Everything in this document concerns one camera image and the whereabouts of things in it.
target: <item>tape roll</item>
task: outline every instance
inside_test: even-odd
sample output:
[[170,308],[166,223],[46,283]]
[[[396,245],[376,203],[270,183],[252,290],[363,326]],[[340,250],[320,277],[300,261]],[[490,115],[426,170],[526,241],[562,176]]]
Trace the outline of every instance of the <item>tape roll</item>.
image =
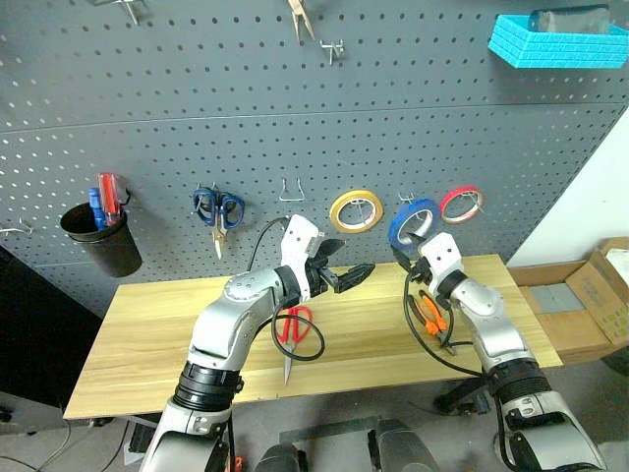
[[[469,196],[473,201],[473,205],[470,207],[470,209],[462,212],[461,214],[457,214],[456,216],[448,216],[446,213],[448,205],[450,205],[454,199],[462,196]],[[484,204],[485,196],[478,187],[468,185],[459,189],[455,189],[452,192],[449,192],[439,204],[439,209],[441,210],[441,219],[443,219],[443,221],[445,221],[446,223],[451,224],[462,223],[476,216],[479,211],[481,211],[481,207]]]
[[[370,212],[365,214],[365,219],[358,223],[343,221],[341,211],[349,205],[361,205],[367,203],[371,206]],[[374,192],[369,190],[352,190],[341,195],[330,207],[330,220],[332,224],[343,233],[362,233],[373,228],[382,218],[384,209],[382,202]]]
[[[401,251],[413,247],[414,242],[406,233],[412,232],[418,236],[426,236],[438,223],[439,214],[439,206],[431,199],[417,199],[403,204],[389,225],[389,244]],[[423,222],[419,222],[420,227],[415,231],[404,230],[405,227],[409,229],[411,224],[415,223],[413,220],[416,216],[424,217]]]

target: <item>blue tape roll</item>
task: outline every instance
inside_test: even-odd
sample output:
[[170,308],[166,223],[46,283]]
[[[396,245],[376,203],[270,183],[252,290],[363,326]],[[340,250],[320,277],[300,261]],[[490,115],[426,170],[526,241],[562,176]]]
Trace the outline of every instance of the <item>blue tape roll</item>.
[[405,237],[404,234],[400,234],[400,231],[409,219],[414,218],[421,211],[429,211],[431,213],[431,222],[427,223],[428,228],[424,228],[425,230],[419,236],[427,236],[435,228],[441,215],[439,205],[431,199],[417,199],[409,204],[403,204],[389,225],[388,238],[391,246],[400,251],[413,246],[410,239],[406,241],[408,236]]

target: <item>blue plastic basket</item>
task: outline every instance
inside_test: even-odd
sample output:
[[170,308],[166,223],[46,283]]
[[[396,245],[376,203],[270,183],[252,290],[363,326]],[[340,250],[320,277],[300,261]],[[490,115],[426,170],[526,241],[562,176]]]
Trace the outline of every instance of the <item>blue plastic basket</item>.
[[489,49],[515,68],[618,69],[629,56],[629,31],[609,34],[529,31],[528,15],[500,15]]

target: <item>black pen holder cup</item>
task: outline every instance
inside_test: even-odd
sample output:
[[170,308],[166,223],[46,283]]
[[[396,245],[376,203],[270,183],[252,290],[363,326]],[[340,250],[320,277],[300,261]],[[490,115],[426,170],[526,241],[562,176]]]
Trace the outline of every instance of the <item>black pen holder cup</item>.
[[107,275],[125,277],[142,265],[125,211],[116,224],[98,231],[89,204],[82,204],[68,210],[60,224],[61,229],[77,241]]

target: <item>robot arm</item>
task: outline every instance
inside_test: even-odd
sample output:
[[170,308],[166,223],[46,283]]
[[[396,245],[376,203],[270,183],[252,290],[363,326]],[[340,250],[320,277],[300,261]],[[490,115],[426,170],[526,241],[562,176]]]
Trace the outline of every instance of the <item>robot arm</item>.
[[340,293],[371,274],[374,265],[358,265],[340,276],[327,269],[327,258],[343,245],[323,241],[315,225],[293,215],[281,243],[281,267],[245,272],[227,282],[221,297],[197,319],[186,366],[141,472],[224,472],[229,447],[223,436],[258,330],[274,313],[326,291],[327,284]]
[[[506,317],[502,295],[463,272],[450,234],[440,233],[420,247],[418,281],[441,304],[463,314],[481,359],[489,392],[499,408],[503,460],[514,471],[604,470],[597,447],[553,391],[526,341]],[[504,423],[509,448],[504,444]]]

